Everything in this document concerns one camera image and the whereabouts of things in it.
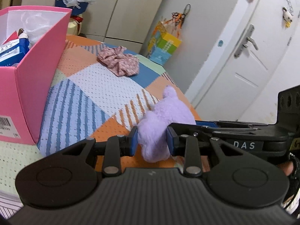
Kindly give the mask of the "right hand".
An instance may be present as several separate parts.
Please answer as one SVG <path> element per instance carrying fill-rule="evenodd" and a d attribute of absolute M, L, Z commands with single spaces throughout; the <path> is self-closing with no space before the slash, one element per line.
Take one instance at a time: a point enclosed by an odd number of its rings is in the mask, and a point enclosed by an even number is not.
<path fill-rule="evenodd" d="M 291 175 L 292 172 L 293 172 L 293 169 L 294 169 L 292 161 L 288 161 L 286 163 L 282 163 L 282 164 L 278 165 L 278 167 L 284 172 L 284 174 L 286 176 Z"/>

